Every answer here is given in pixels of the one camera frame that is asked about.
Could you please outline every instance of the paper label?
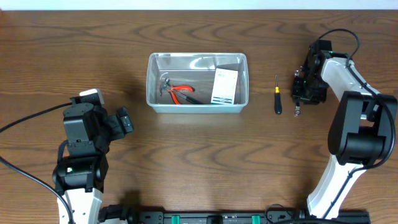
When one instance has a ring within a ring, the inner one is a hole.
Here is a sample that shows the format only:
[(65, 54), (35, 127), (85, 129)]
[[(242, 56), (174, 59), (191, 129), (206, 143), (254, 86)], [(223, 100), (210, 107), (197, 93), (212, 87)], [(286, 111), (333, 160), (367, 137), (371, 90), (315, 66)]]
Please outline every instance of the paper label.
[(216, 69), (211, 104), (233, 105), (238, 71)]

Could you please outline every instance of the small screwdriver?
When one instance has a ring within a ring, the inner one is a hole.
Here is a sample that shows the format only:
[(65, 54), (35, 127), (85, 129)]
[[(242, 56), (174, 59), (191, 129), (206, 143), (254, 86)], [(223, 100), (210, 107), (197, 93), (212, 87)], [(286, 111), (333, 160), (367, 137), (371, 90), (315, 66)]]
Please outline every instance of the small screwdriver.
[(278, 87), (278, 75), (275, 75), (275, 113), (282, 113), (282, 103), (280, 102), (280, 93)]

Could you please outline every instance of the wooden table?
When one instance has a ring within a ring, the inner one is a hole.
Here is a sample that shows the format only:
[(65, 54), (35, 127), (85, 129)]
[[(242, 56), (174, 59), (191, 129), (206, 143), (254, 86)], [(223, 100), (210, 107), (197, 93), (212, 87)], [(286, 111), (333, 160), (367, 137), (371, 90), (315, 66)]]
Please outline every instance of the wooden table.
[[(3, 12), (0, 18), (0, 125), (103, 90), (106, 108), (126, 106), (135, 133), (107, 154), (103, 205), (182, 210), (304, 207), (328, 162), (327, 134), (338, 106), (303, 106), (290, 89), (308, 46), (338, 27), (358, 33), (356, 68), (380, 92), (398, 97), (396, 11), (74, 11)], [(330, 36), (351, 52), (348, 34)], [(240, 114), (157, 114), (146, 103), (152, 52), (242, 52), (249, 104)], [(274, 113), (274, 75), (284, 112)], [(1, 155), (52, 183), (62, 110), (2, 133)], [(56, 198), (0, 166), (1, 223), (57, 223)], [(398, 222), (398, 152), (366, 172), (343, 208), (367, 209), (373, 223)]]

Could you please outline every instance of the wire cutters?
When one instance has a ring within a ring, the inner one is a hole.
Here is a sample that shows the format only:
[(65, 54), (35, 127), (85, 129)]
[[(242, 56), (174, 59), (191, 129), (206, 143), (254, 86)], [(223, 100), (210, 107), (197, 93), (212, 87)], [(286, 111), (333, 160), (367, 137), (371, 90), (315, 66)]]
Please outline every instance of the wire cutters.
[(160, 85), (159, 91), (160, 91), (160, 95), (161, 96), (162, 96), (162, 90), (166, 89), (170, 93), (170, 95), (172, 96), (173, 102), (176, 105), (180, 105), (181, 104), (180, 102), (178, 102), (178, 99), (177, 99), (176, 95), (181, 96), (182, 98), (184, 98), (185, 100), (187, 100), (188, 102), (190, 102), (190, 103), (192, 103), (194, 105), (202, 104), (202, 102), (200, 102), (200, 101), (198, 101), (198, 100), (196, 100), (196, 99), (194, 99), (192, 97), (185, 96), (184, 94), (178, 92), (178, 91), (181, 91), (181, 90), (194, 91), (194, 89), (192, 87), (190, 87), (188, 85), (172, 86), (172, 85), (169, 84), (169, 82), (170, 82), (170, 79), (166, 78), (165, 81)]

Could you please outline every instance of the clear plastic bin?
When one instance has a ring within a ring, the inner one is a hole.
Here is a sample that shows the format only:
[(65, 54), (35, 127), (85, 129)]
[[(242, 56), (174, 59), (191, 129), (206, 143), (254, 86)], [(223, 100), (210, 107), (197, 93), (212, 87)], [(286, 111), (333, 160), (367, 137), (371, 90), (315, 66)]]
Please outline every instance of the clear plastic bin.
[[(211, 105), (216, 68), (238, 71), (233, 105)], [(160, 85), (170, 78), (173, 86), (189, 85), (195, 91), (184, 95), (201, 101), (193, 105), (177, 97), (175, 105), (167, 91), (160, 95)], [(241, 53), (153, 53), (147, 72), (147, 103), (158, 113), (239, 113), (249, 101), (248, 61)]]

